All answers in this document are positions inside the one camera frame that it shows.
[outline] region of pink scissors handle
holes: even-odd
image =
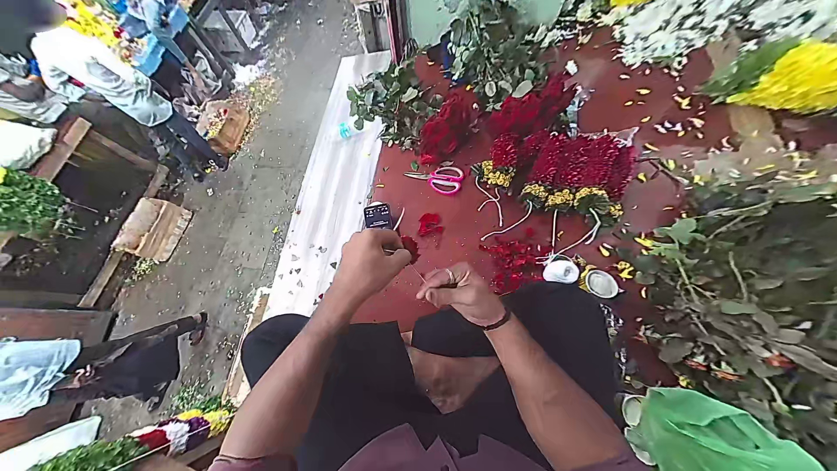
[[[457,167],[439,167],[430,174],[430,178],[449,182],[461,182],[465,179],[465,172]]]
[[[452,195],[456,194],[462,189],[462,184],[460,182],[452,182],[449,180],[443,179],[430,179],[427,181],[430,185],[430,188],[433,189],[438,194],[445,194],[445,195]]]

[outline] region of concrete floor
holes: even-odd
[[[219,393],[254,292],[274,278],[340,58],[362,49],[349,0],[291,0],[275,13],[267,38],[264,57],[275,64],[277,100],[253,116],[252,139],[226,173],[184,184],[182,206],[194,212],[192,224],[172,258],[123,289],[113,307],[119,318],[111,338],[202,310],[209,313],[207,337],[196,347],[181,339],[180,377],[156,413],[133,397],[88,403],[86,413],[104,417],[100,437],[169,417],[183,385]]]

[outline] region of green plastic bag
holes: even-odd
[[[639,424],[625,431],[660,471],[824,471],[797,443],[748,412],[680,388],[649,388]]]

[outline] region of black bracelet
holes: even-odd
[[[509,319],[511,318],[511,311],[509,310],[509,308],[507,308],[506,306],[503,306],[503,308],[506,309],[506,312],[503,313],[503,318],[502,319],[498,320],[497,322],[495,322],[491,325],[485,325],[485,326],[484,325],[479,325],[479,324],[475,324],[475,325],[477,325],[480,329],[483,329],[484,331],[494,330],[494,329],[497,329],[499,327],[502,327],[503,324],[509,322]]]

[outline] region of mobile phone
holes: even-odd
[[[393,218],[389,204],[376,203],[363,208],[363,220],[367,229],[392,229]]]

